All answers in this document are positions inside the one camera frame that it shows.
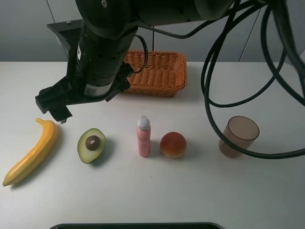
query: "brown translucent cup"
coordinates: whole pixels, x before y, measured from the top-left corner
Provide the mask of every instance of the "brown translucent cup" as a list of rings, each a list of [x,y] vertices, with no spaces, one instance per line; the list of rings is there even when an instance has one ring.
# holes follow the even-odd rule
[[[250,118],[235,116],[228,121],[224,136],[237,146],[247,149],[259,136],[259,128]],[[242,153],[232,149],[221,139],[218,146],[220,151],[227,157],[236,158],[242,155]]]

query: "pink spray bottle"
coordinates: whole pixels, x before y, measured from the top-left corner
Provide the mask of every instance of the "pink spray bottle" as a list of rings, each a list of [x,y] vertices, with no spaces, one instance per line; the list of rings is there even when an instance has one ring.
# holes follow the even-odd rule
[[[138,121],[137,137],[140,156],[148,156],[151,150],[151,125],[146,115],[142,115]]]

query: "wicker basket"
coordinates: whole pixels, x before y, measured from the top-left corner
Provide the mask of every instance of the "wicker basket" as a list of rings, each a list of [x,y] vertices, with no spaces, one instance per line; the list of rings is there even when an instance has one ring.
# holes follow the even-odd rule
[[[135,71],[144,63],[143,51],[128,51],[125,62]],[[126,93],[173,97],[186,86],[185,56],[176,52],[149,52],[146,67],[133,74]]]

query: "yellow banana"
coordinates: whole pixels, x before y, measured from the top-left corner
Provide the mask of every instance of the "yellow banana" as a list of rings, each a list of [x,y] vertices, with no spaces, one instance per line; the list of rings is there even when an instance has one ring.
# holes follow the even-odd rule
[[[36,146],[18,162],[4,178],[3,186],[13,185],[24,179],[34,168],[44,160],[54,146],[57,139],[57,125],[51,120],[36,118],[42,125],[43,132]]]

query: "white table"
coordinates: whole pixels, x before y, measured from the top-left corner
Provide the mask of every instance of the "white table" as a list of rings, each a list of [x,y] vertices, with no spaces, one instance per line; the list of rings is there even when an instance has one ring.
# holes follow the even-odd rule
[[[59,125],[61,139],[50,156],[15,187],[0,187],[1,229],[48,229],[61,223],[213,222],[225,229],[305,228],[305,156],[228,159],[206,116],[200,90],[203,63],[187,64],[188,85],[175,98],[121,94],[110,102],[69,106],[73,117]],[[64,62],[0,63],[0,177],[38,141],[41,114],[34,97],[66,72]],[[282,74],[299,90],[294,69]],[[265,63],[218,63],[211,98],[242,100],[271,77]],[[212,110],[221,129],[245,115],[260,127],[251,149],[279,153],[305,147],[305,109],[277,82],[254,101]],[[137,153],[136,122],[152,125],[152,155]],[[107,138],[96,162],[79,159],[77,142],[96,127]],[[164,134],[180,132],[186,156],[160,155]]]

